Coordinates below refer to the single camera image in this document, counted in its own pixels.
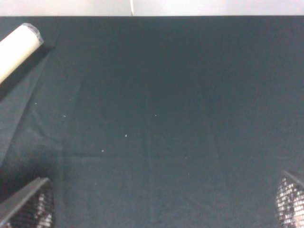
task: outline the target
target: white wall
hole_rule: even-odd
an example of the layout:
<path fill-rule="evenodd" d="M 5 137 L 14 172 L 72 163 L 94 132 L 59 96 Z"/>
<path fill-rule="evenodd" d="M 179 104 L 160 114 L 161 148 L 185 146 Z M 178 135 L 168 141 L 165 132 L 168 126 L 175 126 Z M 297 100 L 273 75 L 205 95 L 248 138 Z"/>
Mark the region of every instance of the white wall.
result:
<path fill-rule="evenodd" d="M 304 0 L 0 0 L 0 15 L 304 15 Z"/>

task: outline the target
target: white cylindrical object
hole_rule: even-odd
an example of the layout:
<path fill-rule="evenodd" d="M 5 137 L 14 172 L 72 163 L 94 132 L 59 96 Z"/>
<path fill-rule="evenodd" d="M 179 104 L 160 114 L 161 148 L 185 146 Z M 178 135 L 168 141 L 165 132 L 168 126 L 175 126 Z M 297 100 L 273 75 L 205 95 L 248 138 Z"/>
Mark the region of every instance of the white cylindrical object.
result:
<path fill-rule="evenodd" d="M 37 28 L 23 23 L 0 42 L 0 83 L 2 83 L 41 44 Z"/>

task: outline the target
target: white cylinder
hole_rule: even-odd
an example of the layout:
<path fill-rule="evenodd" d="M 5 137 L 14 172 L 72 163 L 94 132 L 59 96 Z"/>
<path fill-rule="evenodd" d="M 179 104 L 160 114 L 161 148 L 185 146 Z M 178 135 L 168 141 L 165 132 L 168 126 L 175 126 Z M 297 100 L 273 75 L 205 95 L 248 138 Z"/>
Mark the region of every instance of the white cylinder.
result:
<path fill-rule="evenodd" d="M 0 83 L 2 83 L 41 44 L 34 26 L 23 23 L 0 42 Z"/>

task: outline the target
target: fabric surface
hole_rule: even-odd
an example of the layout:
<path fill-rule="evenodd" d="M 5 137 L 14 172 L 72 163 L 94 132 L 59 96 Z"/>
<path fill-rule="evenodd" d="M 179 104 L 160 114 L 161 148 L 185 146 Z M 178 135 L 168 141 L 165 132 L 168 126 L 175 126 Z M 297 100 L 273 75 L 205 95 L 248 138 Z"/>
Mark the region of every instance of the fabric surface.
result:
<path fill-rule="evenodd" d="M 278 227 L 282 170 L 303 169 L 302 17 L 0 18 L 0 36 L 23 22 L 45 44 L 1 85 L 1 200 L 47 176 L 59 228 Z"/>

